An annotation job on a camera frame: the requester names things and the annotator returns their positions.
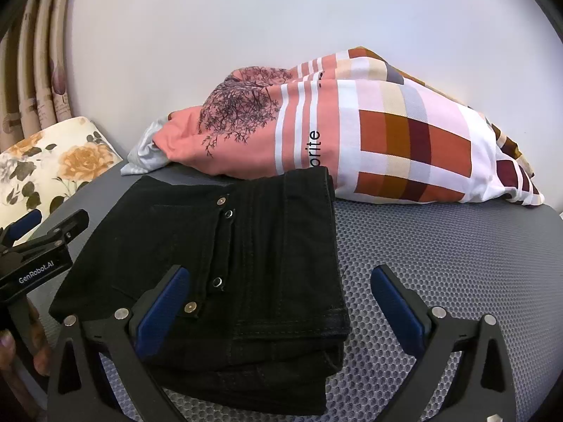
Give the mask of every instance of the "beige curtain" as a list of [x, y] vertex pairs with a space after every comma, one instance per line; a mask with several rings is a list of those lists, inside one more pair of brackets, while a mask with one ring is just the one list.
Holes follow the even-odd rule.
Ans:
[[51, 55], [51, 90], [57, 120], [72, 117], [67, 94], [67, 76], [64, 62], [64, 26], [67, 15], [67, 0], [54, 0], [51, 14], [49, 53]]
[[0, 152], [24, 139], [16, 84], [20, 25], [18, 18], [0, 41]]
[[42, 129], [57, 123], [51, 93], [49, 69], [49, 36], [53, 0], [39, 0], [33, 46], [33, 76], [35, 80], [37, 112]]
[[35, 81], [33, 79], [33, 40], [35, 34], [38, 0], [28, 0], [21, 21], [18, 44], [18, 99], [21, 127], [28, 138], [41, 129], [37, 114]]
[[0, 41], [0, 152], [72, 117], [64, 63], [68, 0], [28, 0]]

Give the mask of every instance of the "person's finger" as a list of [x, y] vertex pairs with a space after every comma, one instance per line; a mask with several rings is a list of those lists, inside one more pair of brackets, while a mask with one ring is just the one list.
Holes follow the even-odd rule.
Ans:
[[9, 330], [0, 331], [0, 370], [9, 370], [16, 355], [16, 341]]
[[51, 348], [47, 343], [45, 329], [39, 321], [39, 312], [29, 299], [27, 300], [27, 303], [29, 304], [29, 320], [31, 323], [32, 343], [38, 351], [33, 357], [33, 365], [40, 375], [49, 376], [49, 359], [51, 357]]
[[51, 348], [48, 344], [39, 349], [37, 354], [33, 356], [33, 366], [35, 370], [41, 376], [49, 376], [50, 373], [50, 359], [51, 359]]
[[47, 337], [45, 336], [45, 330], [41, 322], [31, 322], [31, 338], [36, 349], [41, 349], [47, 344]]

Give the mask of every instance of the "blue gripper pad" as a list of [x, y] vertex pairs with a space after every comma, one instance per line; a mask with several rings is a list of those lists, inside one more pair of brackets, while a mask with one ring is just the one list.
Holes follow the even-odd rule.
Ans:
[[372, 294], [403, 350], [417, 359], [423, 356], [426, 349], [424, 326], [381, 267], [373, 269], [370, 284]]
[[135, 351], [140, 359], [158, 352], [189, 291], [190, 272], [179, 267], [137, 326]]
[[8, 231], [10, 239], [17, 241], [27, 232], [29, 232], [34, 226], [41, 223], [41, 211], [38, 209], [33, 209], [24, 215], [21, 219], [10, 224], [10, 229]]

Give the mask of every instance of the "text print on shirt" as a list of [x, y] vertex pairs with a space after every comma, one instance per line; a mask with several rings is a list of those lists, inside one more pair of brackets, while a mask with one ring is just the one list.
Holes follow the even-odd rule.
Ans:
[[[309, 133], [309, 138], [313, 141], [320, 139], [320, 132], [312, 131]], [[320, 141], [311, 142], [309, 141], [305, 146], [305, 150], [309, 153], [309, 165], [319, 166], [320, 165]]]
[[29, 275], [19, 278], [18, 281], [20, 282], [20, 284], [24, 284], [27, 281], [30, 281], [31, 279], [35, 278], [35, 276], [43, 273], [47, 269], [52, 268], [54, 266], [55, 264], [53, 264], [53, 261], [47, 262], [45, 265], [41, 265], [39, 268], [30, 271]]

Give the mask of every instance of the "fingernail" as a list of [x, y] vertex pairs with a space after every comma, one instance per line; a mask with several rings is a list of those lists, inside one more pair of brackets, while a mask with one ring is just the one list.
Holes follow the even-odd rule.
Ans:
[[13, 346], [13, 336], [9, 330], [5, 330], [2, 332], [2, 336], [0, 338], [0, 342], [5, 348], [10, 348]]

